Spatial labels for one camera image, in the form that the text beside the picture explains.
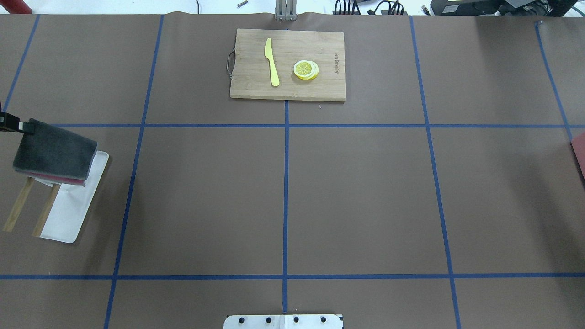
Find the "grey wiping cloth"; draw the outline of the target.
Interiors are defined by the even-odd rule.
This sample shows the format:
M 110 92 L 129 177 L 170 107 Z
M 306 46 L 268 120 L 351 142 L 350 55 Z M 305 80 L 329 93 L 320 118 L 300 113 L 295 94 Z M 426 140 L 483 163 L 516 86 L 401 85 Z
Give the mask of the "grey wiping cloth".
M 19 124 L 23 134 L 12 167 L 29 177 L 84 185 L 98 143 L 34 118 Z

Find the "wooden towel rack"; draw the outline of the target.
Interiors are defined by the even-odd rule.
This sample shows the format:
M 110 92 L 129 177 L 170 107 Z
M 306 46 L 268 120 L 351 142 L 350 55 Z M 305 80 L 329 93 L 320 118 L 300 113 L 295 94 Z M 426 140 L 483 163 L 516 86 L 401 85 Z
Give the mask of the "wooden towel rack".
M 30 222 L 34 224 L 32 236 L 37 238 L 41 237 L 46 225 L 48 224 L 48 217 L 56 202 L 61 184 L 50 182 L 48 184 L 49 189 L 47 189 L 44 194 L 44 199 L 41 199 L 40 196 L 34 196 L 31 200 L 31 195 L 34 194 L 34 192 L 32 192 L 33 188 L 37 185 L 39 185 L 39 181 L 35 178 L 25 178 L 24 186 L 17 194 L 16 200 L 9 209 L 6 222 L 2 226 L 2 231 L 5 233 L 12 232 L 16 227 L 17 221 L 23 214 L 32 215 L 32 211 L 35 210 L 35 221 L 30 220 Z

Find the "white rectangular tray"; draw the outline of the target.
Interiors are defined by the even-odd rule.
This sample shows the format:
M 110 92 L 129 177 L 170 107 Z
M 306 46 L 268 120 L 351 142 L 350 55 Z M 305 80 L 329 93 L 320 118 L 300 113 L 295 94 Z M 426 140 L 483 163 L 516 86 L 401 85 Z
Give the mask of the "white rectangular tray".
M 33 230 L 34 237 L 68 244 L 76 241 L 108 160 L 109 154 L 99 150 L 84 185 L 60 185 L 43 227 L 38 222 Z

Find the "red cylinder bottle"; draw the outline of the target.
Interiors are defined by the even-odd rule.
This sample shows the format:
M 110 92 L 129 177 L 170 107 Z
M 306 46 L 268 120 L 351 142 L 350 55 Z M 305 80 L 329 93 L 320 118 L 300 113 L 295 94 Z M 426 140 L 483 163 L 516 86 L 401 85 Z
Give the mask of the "red cylinder bottle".
M 0 6 L 10 14 L 32 14 L 32 9 L 24 0 L 0 0 Z

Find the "bamboo cutting board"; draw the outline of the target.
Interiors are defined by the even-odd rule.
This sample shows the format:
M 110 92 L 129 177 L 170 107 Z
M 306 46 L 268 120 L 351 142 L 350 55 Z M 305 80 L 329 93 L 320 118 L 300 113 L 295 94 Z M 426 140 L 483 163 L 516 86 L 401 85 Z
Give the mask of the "bamboo cutting board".
M 272 52 L 280 85 L 273 87 L 265 42 Z M 230 96 L 238 99 L 345 102 L 346 66 L 343 32 L 243 29 L 236 32 Z M 293 73 L 299 60 L 316 62 L 320 73 L 301 80 Z

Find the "yellow plastic knife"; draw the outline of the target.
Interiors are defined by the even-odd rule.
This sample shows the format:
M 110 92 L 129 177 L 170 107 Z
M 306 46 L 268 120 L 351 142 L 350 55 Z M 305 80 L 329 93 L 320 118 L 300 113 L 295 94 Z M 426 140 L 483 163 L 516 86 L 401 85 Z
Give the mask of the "yellow plastic knife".
M 280 79 L 276 69 L 274 55 L 272 52 L 272 39 L 270 37 L 266 39 L 264 54 L 265 58 L 269 62 L 270 83 L 273 87 L 278 87 L 280 85 Z

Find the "yellow lemon slice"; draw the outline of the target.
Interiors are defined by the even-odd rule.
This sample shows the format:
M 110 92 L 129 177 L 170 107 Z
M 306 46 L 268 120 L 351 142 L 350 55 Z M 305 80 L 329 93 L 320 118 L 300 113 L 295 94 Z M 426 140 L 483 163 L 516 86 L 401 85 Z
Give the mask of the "yellow lemon slice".
M 320 70 L 316 62 L 299 60 L 294 64 L 292 72 L 301 80 L 313 80 L 319 75 Z

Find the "pink plastic bin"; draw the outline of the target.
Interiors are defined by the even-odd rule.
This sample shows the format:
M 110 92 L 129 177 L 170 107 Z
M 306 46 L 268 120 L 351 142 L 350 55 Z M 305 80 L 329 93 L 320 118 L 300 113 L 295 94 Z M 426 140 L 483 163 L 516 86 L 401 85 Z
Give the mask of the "pink plastic bin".
M 583 178 L 585 177 L 585 133 L 580 133 L 571 140 L 573 153 L 576 156 L 577 164 Z

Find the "aluminium frame post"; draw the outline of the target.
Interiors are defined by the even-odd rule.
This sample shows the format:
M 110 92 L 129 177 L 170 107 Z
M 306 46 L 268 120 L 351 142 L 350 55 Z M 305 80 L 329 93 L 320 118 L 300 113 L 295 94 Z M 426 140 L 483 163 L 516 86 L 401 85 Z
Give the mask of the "aluminium frame post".
M 276 21 L 296 21 L 297 16 L 298 15 L 296 0 L 276 0 L 275 3 Z

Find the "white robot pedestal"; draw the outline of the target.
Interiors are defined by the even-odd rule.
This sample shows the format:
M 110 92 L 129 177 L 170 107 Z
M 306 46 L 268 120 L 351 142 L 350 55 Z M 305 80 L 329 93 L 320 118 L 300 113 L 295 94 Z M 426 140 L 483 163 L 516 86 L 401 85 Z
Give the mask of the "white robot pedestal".
M 338 314 L 261 314 L 226 317 L 224 329 L 344 329 Z

